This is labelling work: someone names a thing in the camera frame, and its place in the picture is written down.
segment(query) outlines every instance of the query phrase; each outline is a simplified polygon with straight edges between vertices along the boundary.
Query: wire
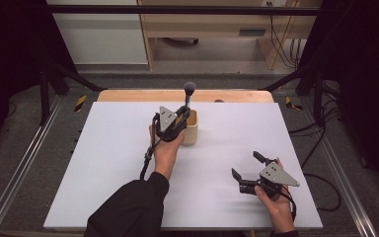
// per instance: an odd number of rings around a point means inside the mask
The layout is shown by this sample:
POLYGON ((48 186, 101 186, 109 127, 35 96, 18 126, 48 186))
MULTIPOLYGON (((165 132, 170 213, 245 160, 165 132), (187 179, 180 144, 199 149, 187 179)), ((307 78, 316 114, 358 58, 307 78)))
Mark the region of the wire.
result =
POLYGON ((149 163, 150 163, 150 160, 152 159, 152 155, 153 155, 153 152, 155 150, 155 147, 159 144, 160 140, 159 141, 156 141, 155 140, 155 134, 156 134, 156 116, 153 117, 152 119, 152 134, 151 134, 151 145, 150 147, 147 149, 147 152, 146 154, 144 155, 144 165, 143 165, 143 169, 141 170, 140 172, 140 180, 144 180, 144 176, 146 174, 146 171, 147 171, 147 167, 149 166, 149 163))
POLYGON ((270 41, 272 42, 272 45, 273 47, 275 48, 276 52, 278 53, 279 57, 281 58, 282 62, 284 63, 285 66, 289 67, 289 68, 294 68, 292 62, 288 59, 287 55, 285 54, 285 51, 284 51, 284 48, 282 47, 282 43, 281 41, 279 40, 278 38, 278 35, 276 34, 275 32, 275 29, 273 28, 273 19, 272 19, 272 15, 269 16, 270 17, 270 41), (273 42, 273 35, 275 35, 276 37, 276 40, 278 41, 279 43, 279 48, 281 49, 282 53, 284 54, 284 57, 285 59, 291 63, 291 65, 287 65, 287 63, 285 62, 284 58, 282 57, 281 53, 279 52, 279 49, 275 46, 275 43, 273 42))
POLYGON ((318 180, 321 180, 321 181, 327 183, 328 185, 330 185, 335 190, 335 193, 337 194, 338 202, 337 202, 337 204, 334 207, 320 207, 320 206, 318 206, 317 207, 318 209, 323 210, 323 211, 335 211, 335 210, 337 210, 337 209, 339 209, 341 207, 341 193, 340 193, 340 191, 337 189, 337 187, 334 184, 332 184, 327 179, 322 178, 322 177, 317 176, 317 175, 304 173, 304 176, 313 177, 313 178, 316 178, 318 180))
POLYGON ((298 129, 295 129, 295 130, 290 130, 288 131, 289 134, 294 134, 294 133, 297 133, 297 132, 300 132, 300 131, 304 131, 304 130, 307 130, 309 128, 312 128, 314 125, 316 125, 315 122, 313 122, 312 124, 309 124, 305 127, 302 127, 302 128, 298 128, 298 129))
POLYGON ((323 128, 323 131, 321 133, 321 136, 319 137, 319 140, 316 142, 316 144, 313 146, 312 150, 309 152, 309 154, 307 155, 306 159, 303 161, 303 163, 301 163, 301 169, 304 168, 304 166, 306 165, 307 161, 309 161, 310 157, 312 157, 312 154, 313 152, 315 152, 316 148, 318 147, 318 145, 320 144, 320 142, 322 141, 323 139, 323 136, 325 135, 325 131, 326 129, 323 128))
POLYGON ((12 111, 6 116, 6 118, 11 117, 11 116, 14 114, 14 112, 17 110, 17 104, 15 104, 15 103, 13 103, 13 102, 9 102, 9 104, 14 106, 14 110, 12 110, 12 111))
POLYGON ((287 199, 292 203, 291 217, 293 218, 293 221, 294 221, 294 220, 295 220, 295 217, 297 216, 297 205, 295 204, 294 199, 292 198, 291 192, 290 192, 285 186, 282 186, 282 187, 283 187, 285 190, 287 190, 288 195, 284 194, 284 193, 281 192, 280 190, 276 190, 276 189, 274 189, 273 187, 262 186, 262 188, 269 189, 269 190, 274 191, 274 192, 278 193, 279 195, 281 195, 281 196, 287 198, 287 199))
POLYGON ((300 135, 291 135, 290 137, 310 136, 310 135, 313 135, 313 134, 319 133, 319 132, 321 132, 321 131, 322 131, 322 130, 317 130, 317 131, 313 131, 313 132, 310 132, 310 133, 306 133, 306 134, 300 134, 300 135))

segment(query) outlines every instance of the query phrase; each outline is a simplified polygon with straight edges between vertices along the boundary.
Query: white tabletop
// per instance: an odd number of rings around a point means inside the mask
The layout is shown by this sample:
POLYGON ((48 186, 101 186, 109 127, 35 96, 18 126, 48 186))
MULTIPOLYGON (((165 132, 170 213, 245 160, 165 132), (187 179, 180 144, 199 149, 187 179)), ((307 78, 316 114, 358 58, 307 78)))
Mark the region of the white tabletop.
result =
MULTIPOLYGON (((44 227, 84 230, 88 217, 122 185, 139 178, 149 145, 151 119, 159 107, 183 103, 94 103, 44 227)), ((297 228, 322 222, 275 103, 191 103, 198 111, 198 140, 182 146, 165 198, 163 229, 258 229, 271 227, 256 196, 239 193, 231 169, 256 180, 265 167, 252 153, 279 157, 300 183, 290 191, 297 228)), ((149 165, 146 178, 153 171, 149 165)))

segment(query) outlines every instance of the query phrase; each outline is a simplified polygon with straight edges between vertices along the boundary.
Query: floor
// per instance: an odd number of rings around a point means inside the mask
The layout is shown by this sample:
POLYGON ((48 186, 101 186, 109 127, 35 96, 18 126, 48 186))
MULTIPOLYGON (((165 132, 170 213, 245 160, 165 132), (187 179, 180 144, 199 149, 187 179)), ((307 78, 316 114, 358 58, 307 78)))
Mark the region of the floor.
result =
MULTIPOLYGON (((144 65, 78 65, 78 69, 88 80, 108 88, 178 89, 191 80, 199 89, 251 90, 265 87, 293 70, 282 63, 275 70, 266 69, 258 51, 258 45, 252 39, 200 39, 197 45, 164 39, 159 41, 152 71, 144 65)), ((80 236, 42 228, 89 109, 98 97, 98 93, 76 82, 67 82, 71 88, 67 96, 50 93, 57 113, 48 124, 50 130, 43 134, 39 134, 38 126, 38 87, 11 99, 11 111, 0 131, 0 236, 80 236), (82 95, 87 95, 87 101, 80 112, 74 112, 82 95), (30 146, 37 150, 27 152, 30 146), (21 183, 12 179, 14 174, 20 175, 21 183), (8 184, 16 185, 8 190, 8 184)), ((272 93, 280 104, 288 130, 304 127, 313 121, 310 116, 312 92, 310 96, 297 97, 293 90, 297 82, 290 82, 272 93), (294 107, 286 106, 287 97, 294 107)), ((337 87, 336 83, 328 82, 328 85, 337 87)), ((324 228, 301 230, 301 235, 379 236, 379 175, 371 168, 362 167, 359 151, 342 121, 337 104, 329 94, 323 98, 328 115, 325 136, 308 160, 304 172, 331 181, 341 192, 341 206, 333 211, 322 210, 336 207, 338 197, 327 183, 309 177, 307 180, 316 206, 320 208, 324 228)), ((291 136, 299 162, 305 161, 321 134, 321 128, 311 126, 291 136)), ((267 236, 268 233, 268 230, 258 231, 257 236, 267 236)))

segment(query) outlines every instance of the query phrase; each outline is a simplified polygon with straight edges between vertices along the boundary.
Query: white cabinet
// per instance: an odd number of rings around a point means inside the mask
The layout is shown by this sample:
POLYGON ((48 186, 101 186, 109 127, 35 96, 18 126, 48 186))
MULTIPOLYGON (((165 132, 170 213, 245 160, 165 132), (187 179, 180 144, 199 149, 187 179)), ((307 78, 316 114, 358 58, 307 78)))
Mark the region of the white cabinet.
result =
MULTIPOLYGON (((47 0, 47 3, 136 5, 135 0, 47 0)), ((139 15, 53 16, 75 64, 147 64, 139 15)))

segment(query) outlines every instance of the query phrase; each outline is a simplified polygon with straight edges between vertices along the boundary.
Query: metal rod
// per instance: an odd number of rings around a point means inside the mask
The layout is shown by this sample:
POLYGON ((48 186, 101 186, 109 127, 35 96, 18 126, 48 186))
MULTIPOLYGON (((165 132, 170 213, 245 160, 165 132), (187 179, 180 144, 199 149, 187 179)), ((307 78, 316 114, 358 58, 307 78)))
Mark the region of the metal rod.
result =
MULTIPOLYGON (((301 98, 301 101, 304 108, 306 109, 307 115, 311 121, 313 121, 312 106, 310 100, 301 98)), ((353 188, 353 185, 350 183, 349 178, 347 177, 346 171, 343 169, 340 158, 338 158, 334 148, 331 145, 330 140, 327 137, 324 137, 322 140, 322 149, 327 154, 327 162, 334 175, 334 179, 338 184, 343 201, 346 203, 349 213, 352 216, 353 221, 355 222, 356 228, 362 237, 376 237, 377 233, 374 229, 374 226, 371 223, 370 218, 368 217, 361 201, 359 200, 358 195, 353 188)))
POLYGON ((33 164, 36 155, 38 153, 39 148, 41 147, 42 142, 44 141, 56 115, 59 110, 60 104, 63 100, 63 97, 56 96, 52 106, 51 106, 51 114, 49 115, 45 124, 41 125, 36 132, 35 137, 30 143, 29 148, 24 154, 23 159, 17 167, 14 175, 12 176, 10 182, 8 183, 4 193, 0 197, 0 224, 5 217, 8 209, 11 206, 12 201, 15 198, 18 190, 23 183, 24 178, 27 176, 31 165, 33 164))
POLYGON ((136 5, 48 5, 24 6, 25 10, 45 10, 72 14, 198 14, 198 15, 273 15, 319 16, 335 10, 293 7, 231 7, 231 6, 136 6, 136 5))

